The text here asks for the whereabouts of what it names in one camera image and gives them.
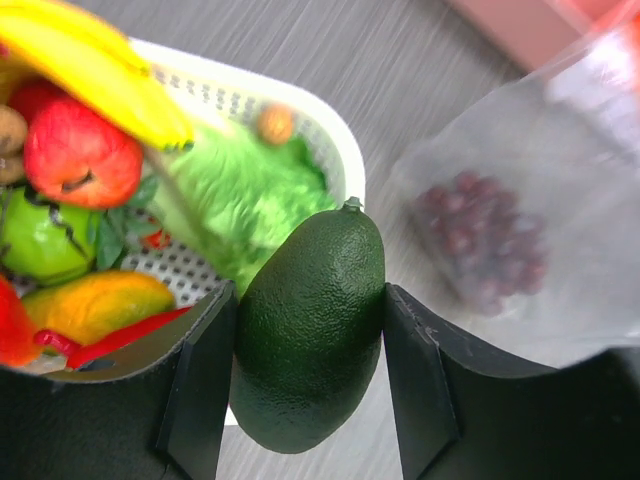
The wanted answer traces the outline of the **orange yellow mango toy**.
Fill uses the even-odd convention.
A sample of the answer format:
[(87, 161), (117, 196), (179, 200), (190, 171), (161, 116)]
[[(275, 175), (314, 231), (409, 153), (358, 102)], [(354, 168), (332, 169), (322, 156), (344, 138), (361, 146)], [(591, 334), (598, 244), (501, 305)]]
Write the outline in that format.
[(87, 345), (147, 317), (172, 311), (175, 298), (154, 277), (110, 270), (85, 275), (60, 286), (35, 290), (22, 297), (30, 318)]

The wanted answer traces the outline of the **brown longan cluster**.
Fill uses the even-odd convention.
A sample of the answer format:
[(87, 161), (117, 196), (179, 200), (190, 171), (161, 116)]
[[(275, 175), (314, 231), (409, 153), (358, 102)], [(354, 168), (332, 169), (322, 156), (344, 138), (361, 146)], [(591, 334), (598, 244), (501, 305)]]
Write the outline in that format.
[(0, 127), (0, 180), (2, 185), (10, 185), (25, 178), (23, 147), (28, 126), (20, 113), (2, 105)]

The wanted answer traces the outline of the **small brown nut toy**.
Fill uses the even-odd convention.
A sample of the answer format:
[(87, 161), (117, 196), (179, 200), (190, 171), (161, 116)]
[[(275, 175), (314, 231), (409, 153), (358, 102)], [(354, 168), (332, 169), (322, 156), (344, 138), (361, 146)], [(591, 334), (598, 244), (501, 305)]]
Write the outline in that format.
[(286, 144), (294, 133), (293, 112), (284, 105), (269, 105), (257, 120), (260, 137), (271, 145)]

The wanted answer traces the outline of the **clear zip bag orange zipper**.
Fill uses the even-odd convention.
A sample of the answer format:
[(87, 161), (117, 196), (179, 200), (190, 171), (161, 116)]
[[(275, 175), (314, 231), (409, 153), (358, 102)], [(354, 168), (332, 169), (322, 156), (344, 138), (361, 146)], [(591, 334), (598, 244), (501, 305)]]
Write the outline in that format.
[(560, 366), (639, 343), (639, 5), (410, 145), (392, 177), (427, 305)]

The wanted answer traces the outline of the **red chili pepper toy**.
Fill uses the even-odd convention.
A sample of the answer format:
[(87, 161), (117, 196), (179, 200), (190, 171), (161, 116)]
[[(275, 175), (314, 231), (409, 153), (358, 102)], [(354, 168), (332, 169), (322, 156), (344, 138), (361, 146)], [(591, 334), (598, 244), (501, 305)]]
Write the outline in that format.
[(96, 359), (109, 355), (151, 334), (184, 315), (190, 309), (191, 306), (188, 306), (153, 315), (138, 323), (113, 331), (90, 345), (80, 345), (51, 329), (42, 329), (36, 332), (33, 341), (39, 346), (52, 347), (56, 352), (66, 357), (68, 369), (78, 370)]

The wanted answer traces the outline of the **yellow banana bunch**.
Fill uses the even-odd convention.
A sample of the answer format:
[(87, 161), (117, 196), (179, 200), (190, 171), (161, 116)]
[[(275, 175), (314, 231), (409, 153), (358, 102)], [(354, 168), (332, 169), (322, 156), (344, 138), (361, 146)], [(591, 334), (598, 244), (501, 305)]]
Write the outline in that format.
[(36, 75), (158, 150), (195, 142), (191, 121), (119, 29), (64, 1), (3, 1), (1, 99)]

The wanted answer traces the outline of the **green lettuce toy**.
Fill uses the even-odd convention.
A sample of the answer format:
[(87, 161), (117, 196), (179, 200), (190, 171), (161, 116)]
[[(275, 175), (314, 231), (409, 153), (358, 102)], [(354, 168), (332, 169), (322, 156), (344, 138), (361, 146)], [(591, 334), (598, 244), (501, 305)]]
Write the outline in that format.
[(190, 150), (147, 151), (159, 179), (149, 208), (173, 239), (245, 292), (300, 223), (336, 202), (300, 137), (271, 146), (242, 125), (196, 133)]

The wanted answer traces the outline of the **purple grape bunch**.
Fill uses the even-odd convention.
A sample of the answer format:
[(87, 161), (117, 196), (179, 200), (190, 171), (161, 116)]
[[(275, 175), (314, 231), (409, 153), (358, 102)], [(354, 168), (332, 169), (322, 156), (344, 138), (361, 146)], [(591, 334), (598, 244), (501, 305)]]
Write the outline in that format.
[(507, 299), (542, 289), (546, 220), (523, 211), (516, 191), (497, 177), (462, 170), (409, 206), (427, 252), (468, 309), (495, 317)]

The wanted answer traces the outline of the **dark green avocado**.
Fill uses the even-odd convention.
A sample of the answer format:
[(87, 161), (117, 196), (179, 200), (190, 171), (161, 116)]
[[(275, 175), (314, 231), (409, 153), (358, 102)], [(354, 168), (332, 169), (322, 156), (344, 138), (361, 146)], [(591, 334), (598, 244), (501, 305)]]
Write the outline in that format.
[(385, 284), (381, 235), (358, 198), (291, 233), (237, 310), (229, 403), (249, 437), (298, 454), (351, 417), (378, 363)]

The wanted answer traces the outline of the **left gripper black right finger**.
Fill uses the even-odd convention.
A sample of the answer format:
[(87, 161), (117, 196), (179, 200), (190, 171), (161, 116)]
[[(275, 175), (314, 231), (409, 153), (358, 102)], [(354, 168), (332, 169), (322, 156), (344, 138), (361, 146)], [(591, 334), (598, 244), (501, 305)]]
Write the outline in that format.
[(386, 288), (384, 343), (406, 479), (635, 479), (639, 351), (554, 369)]

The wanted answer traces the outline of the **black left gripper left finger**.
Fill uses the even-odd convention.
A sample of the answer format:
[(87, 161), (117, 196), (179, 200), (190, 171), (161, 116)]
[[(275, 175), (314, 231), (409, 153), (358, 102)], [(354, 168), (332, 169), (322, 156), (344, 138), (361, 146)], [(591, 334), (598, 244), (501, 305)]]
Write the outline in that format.
[(212, 479), (229, 397), (236, 298), (189, 312), (76, 372), (1, 371), (5, 479)]

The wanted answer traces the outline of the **red apple toy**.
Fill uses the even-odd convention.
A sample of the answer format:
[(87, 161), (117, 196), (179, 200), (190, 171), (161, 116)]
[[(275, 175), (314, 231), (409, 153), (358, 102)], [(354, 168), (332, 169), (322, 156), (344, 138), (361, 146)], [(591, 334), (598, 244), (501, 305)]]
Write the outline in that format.
[(136, 192), (141, 145), (45, 80), (21, 85), (8, 106), (27, 122), (26, 178), (44, 196), (90, 209), (119, 207)]

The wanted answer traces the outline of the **green pepper toy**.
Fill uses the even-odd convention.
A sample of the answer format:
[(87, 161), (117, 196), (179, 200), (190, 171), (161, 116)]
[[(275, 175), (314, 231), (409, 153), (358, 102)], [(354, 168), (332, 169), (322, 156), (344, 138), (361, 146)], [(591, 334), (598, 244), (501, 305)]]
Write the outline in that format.
[(41, 286), (78, 278), (95, 264), (99, 217), (29, 186), (7, 189), (1, 193), (1, 266)]

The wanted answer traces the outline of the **pink plastic organizer tray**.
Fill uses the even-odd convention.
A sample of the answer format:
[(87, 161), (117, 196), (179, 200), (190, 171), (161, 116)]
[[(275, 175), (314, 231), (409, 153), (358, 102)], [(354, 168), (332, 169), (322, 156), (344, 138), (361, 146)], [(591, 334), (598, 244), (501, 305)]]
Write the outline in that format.
[(533, 71), (584, 37), (622, 3), (452, 0), (450, 5), (511, 60)]

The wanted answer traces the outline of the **white plastic fruit basket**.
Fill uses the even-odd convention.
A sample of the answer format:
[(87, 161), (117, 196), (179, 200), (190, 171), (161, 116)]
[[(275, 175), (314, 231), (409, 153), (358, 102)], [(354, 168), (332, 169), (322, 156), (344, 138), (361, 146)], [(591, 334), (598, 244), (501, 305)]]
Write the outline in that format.
[[(334, 206), (300, 138), (271, 146), (218, 115), (194, 146), (143, 171), (139, 135), (117, 125), (152, 79), (83, 44), (1, 50), (1, 260), (32, 283), (1, 289), (1, 359), (107, 353), (188, 312), (206, 286), (187, 268), (246, 285), (295, 226)], [(152, 236), (188, 267), (150, 258)]]

